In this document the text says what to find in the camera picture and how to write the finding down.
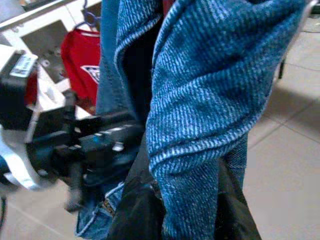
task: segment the clothes hanger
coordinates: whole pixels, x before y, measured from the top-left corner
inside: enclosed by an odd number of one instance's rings
[[[94,15],[92,12],[89,12],[87,9],[88,6],[88,0],[84,0],[84,5],[83,5],[83,16],[84,16],[84,21],[77,24],[74,29],[77,29],[81,27],[82,25],[88,25],[90,28],[95,28],[97,27],[98,23],[100,22],[101,17]]]

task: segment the label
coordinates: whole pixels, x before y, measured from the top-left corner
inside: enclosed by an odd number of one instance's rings
[[[33,54],[22,55],[11,70],[10,75],[19,78],[28,77],[37,59],[38,57]]]

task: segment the black bag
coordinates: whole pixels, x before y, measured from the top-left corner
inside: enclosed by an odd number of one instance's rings
[[[219,194],[215,240],[261,240],[242,190],[225,162],[219,160]],[[146,139],[124,183],[107,240],[160,240],[166,210],[149,173]]]

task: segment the beige floor tile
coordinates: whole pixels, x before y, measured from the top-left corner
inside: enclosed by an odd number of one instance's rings
[[[248,148],[250,149],[255,146],[280,126],[280,123],[273,121],[266,116],[262,116],[254,128],[249,132]]]
[[[307,20],[304,30],[319,32],[320,19]],[[320,34],[317,33],[300,33],[298,39],[289,51],[286,62],[320,71]]]
[[[320,143],[320,99],[285,125]]]
[[[285,123],[320,96],[320,72],[287,65],[273,87],[265,115]]]
[[[0,240],[72,240],[37,219],[8,206]]]
[[[319,152],[285,126],[249,150],[244,194],[263,240],[319,239]]]
[[[74,238],[76,215],[64,210],[67,186],[59,181],[53,188],[42,192],[20,189],[8,201],[20,211],[69,238]]]

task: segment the tile floor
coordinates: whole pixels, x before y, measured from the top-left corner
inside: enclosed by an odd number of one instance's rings
[[[308,27],[320,30],[320,21]],[[263,240],[320,240],[320,35],[302,33],[249,134],[244,193]],[[75,240],[66,187],[9,198],[1,240]]]

